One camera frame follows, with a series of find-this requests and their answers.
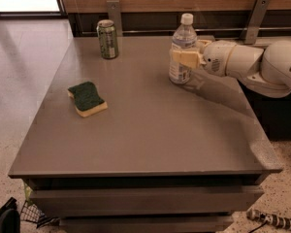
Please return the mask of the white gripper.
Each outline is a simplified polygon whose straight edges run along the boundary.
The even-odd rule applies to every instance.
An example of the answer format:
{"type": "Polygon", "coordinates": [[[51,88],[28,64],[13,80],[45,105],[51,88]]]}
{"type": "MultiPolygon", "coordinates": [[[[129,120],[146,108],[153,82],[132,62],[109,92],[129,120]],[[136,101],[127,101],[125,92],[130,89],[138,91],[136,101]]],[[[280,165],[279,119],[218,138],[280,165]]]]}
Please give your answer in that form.
{"type": "Polygon", "coordinates": [[[203,66],[207,73],[225,77],[229,56],[236,45],[235,42],[223,40],[197,40],[196,49],[170,50],[170,56],[176,63],[188,68],[197,69],[203,66]]]}

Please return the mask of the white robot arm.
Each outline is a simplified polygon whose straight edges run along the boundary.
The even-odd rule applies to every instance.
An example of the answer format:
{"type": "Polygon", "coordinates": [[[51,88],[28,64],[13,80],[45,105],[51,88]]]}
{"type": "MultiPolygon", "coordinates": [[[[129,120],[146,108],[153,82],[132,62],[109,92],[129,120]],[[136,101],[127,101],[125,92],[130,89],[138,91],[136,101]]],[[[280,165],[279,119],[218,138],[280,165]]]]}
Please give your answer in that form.
{"type": "Polygon", "coordinates": [[[267,97],[282,98],[291,93],[290,41],[276,41],[263,50],[230,41],[199,40],[195,48],[170,50],[170,56],[185,67],[235,78],[267,97]]]}

